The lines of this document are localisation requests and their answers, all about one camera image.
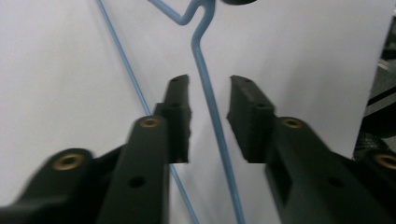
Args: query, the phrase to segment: black plastic part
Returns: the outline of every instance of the black plastic part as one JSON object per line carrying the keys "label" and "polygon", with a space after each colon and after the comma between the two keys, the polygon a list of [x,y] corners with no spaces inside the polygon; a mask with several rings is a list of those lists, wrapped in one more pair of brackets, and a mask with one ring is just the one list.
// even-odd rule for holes
{"label": "black plastic part", "polygon": [[170,163],[189,161],[191,110],[189,105],[189,77],[171,79],[163,103],[158,103],[154,115],[168,121]]}
{"label": "black plastic part", "polygon": [[[81,163],[71,169],[56,169],[56,161],[79,155]],[[52,156],[33,177],[22,196],[11,206],[0,209],[0,223],[47,224],[92,223],[95,207],[83,210],[90,191],[92,155],[88,150],[71,148]]]}
{"label": "black plastic part", "polygon": [[396,135],[396,102],[364,117],[361,131],[372,133],[382,138]]}
{"label": "black plastic part", "polygon": [[[266,163],[282,223],[395,223],[394,153],[368,151],[359,162],[336,155],[303,121],[277,118],[251,80],[233,77],[232,84],[228,120],[245,159]],[[373,160],[377,154],[388,167]]]}
{"label": "black plastic part", "polygon": [[275,108],[252,80],[232,76],[231,84],[227,119],[245,160],[263,163],[270,147]]}
{"label": "black plastic part", "polygon": [[168,223],[168,146],[165,119],[150,116],[134,124],[96,223]]}
{"label": "black plastic part", "polygon": [[228,5],[238,5],[238,6],[256,2],[256,0],[222,0],[222,1]]}
{"label": "black plastic part", "polygon": [[394,223],[381,203],[307,124],[276,122],[265,173],[282,223]]}
{"label": "black plastic part", "polygon": [[106,175],[113,172],[114,167],[116,166],[117,161],[120,157],[121,150],[124,146],[125,145],[117,147],[116,149],[107,152],[107,154],[103,155],[102,157],[94,159],[94,171],[97,175]]}
{"label": "black plastic part", "polygon": [[371,133],[360,132],[353,151],[353,160],[363,160],[366,157],[366,153],[372,150],[390,151],[390,148],[380,137]]}
{"label": "black plastic part", "polygon": [[396,59],[396,50],[395,49],[384,49],[381,54],[381,59],[395,60]]}
{"label": "black plastic part", "polygon": [[396,86],[394,86],[386,91],[383,91],[383,92],[379,93],[377,96],[371,98],[369,100],[369,102],[367,102],[367,105],[375,104],[376,102],[378,102],[382,99],[385,99],[386,97],[388,97],[394,93],[396,93]]}

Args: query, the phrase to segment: screw hole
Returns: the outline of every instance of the screw hole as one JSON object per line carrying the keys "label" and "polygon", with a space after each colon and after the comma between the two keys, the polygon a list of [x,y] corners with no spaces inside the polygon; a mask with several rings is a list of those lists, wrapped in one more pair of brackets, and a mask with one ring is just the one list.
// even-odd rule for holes
{"label": "screw hole", "polygon": [[388,154],[377,154],[375,155],[375,161],[388,169],[396,170],[395,156],[391,156]]}
{"label": "screw hole", "polygon": [[158,119],[144,119],[140,122],[140,125],[145,128],[153,128],[160,124]]}
{"label": "screw hole", "polygon": [[290,128],[302,128],[303,124],[297,119],[284,119],[283,124]]}
{"label": "screw hole", "polygon": [[74,162],[76,162],[76,158],[70,157],[70,158],[64,159],[62,161],[62,165],[70,165],[70,164],[73,164]]}
{"label": "screw hole", "polygon": [[84,162],[84,157],[77,153],[70,153],[59,158],[53,163],[53,169],[59,171],[71,170],[79,167]]}
{"label": "screw hole", "polygon": [[141,188],[143,185],[145,185],[145,178],[143,176],[134,177],[129,181],[129,187],[133,189]]}
{"label": "screw hole", "polygon": [[327,178],[327,181],[329,182],[329,184],[331,184],[335,188],[339,188],[340,189],[340,188],[342,188],[344,186],[343,181],[341,181],[337,177],[329,176]]}

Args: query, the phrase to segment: blue wire hanger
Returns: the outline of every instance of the blue wire hanger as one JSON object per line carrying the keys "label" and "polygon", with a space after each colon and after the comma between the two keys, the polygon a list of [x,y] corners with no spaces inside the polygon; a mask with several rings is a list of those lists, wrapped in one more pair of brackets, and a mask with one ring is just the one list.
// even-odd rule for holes
{"label": "blue wire hanger", "polygon": [[[146,99],[145,99],[145,97],[143,95],[143,92],[140,89],[139,83],[137,82],[137,79],[136,79],[136,77],[134,75],[134,72],[132,70],[132,67],[131,67],[131,65],[130,65],[130,63],[129,63],[126,55],[125,55],[125,52],[123,51],[122,45],[121,45],[121,43],[119,41],[119,38],[117,37],[116,31],[114,30],[114,27],[113,27],[113,24],[111,23],[111,20],[110,20],[110,18],[107,15],[107,12],[106,12],[106,9],[105,9],[105,7],[104,7],[104,5],[102,3],[102,0],[97,0],[97,3],[98,3],[98,6],[99,6],[99,8],[100,8],[100,10],[102,12],[103,17],[105,18],[107,27],[110,30],[111,36],[113,37],[114,43],[116,44],[117,50],[119,51],[119,54],[120,54],[120,56],[122,58],[124,66],[125,66],[128,74],[129,74],[129,77],[130,77],[132,83],[134,84],[134,90],[136,91],[136,94],[137,94],[137,96],[138,96],[138,98],[140,100],[140,104],[143,106],[143,109],[144,109],[146,115],[149,116],[149,115],[151,115],[151,112],[149,110],[149,106],[148,106],[148,104],[146,102]],[[199,223],[198,218],[195,215],[194,209],[192,208],[192,205],[190,203],[190,200],[189,200],[189,197],[188,197],[188,195],[186,193],[186,190],[184,190],[183,184],[181,183],[181,180],[180,180],[180,178],[179,178],[179,176],[177,174],[177,170],[176,170],[176,168],[175,168],[175,166],[173,164],[169,164],[169,166],[170,166],[172,177],[175,179],[175,182],[177,184],[177,187],[178,187],[178,190],[180,192],[180,195],[181,195],[181,197],[182,197],[182,199],[184,201],[184,204],[186,204],[187,210],[189,211],[191,220],[192,220],[192,222],[194,224],[198,224]]]}
{"label": "blue wire hanger", "polygon": [[186,12],[183,16],[180,16],[172,8],[166,5],[161,0],[149,0],[155,7],[161,10],[166,16],[172,19],[179,25],[186,25],[194,16],[198,7],[203,7],[205,14],[201,19],[198,27],[196,28],[192,39],[191,39],[191,50],[195,59],[195,63],[198,68],[198,72],[201,78],[202,87],[204,89],[206,103],[209,108],[210,118],[212,119],[212,125],[215,130],[216,138],[218,141],[219,152],[224,167],[224,171],[227,177],[228,187],[230,189],[231,197],[233,200],[233,209],[235,211],[236,220],[239,224],[244,224],[244,214],[242,211],[242,205],[239,200],[238,188],[236,186],[235,178],[233,176],[233,167],[231,165],[230,155],[228,152],[227,144],[224,138],[224,132],[221,127],[221,121],[219,117],[218,107],[216,105],[215,95],[213,88],[210,83],[209,74],[207,72],[205,59],[201,51],[201,38],[204,35],[207,27],[213,19],[215,14],[215,0],[191,0]]}

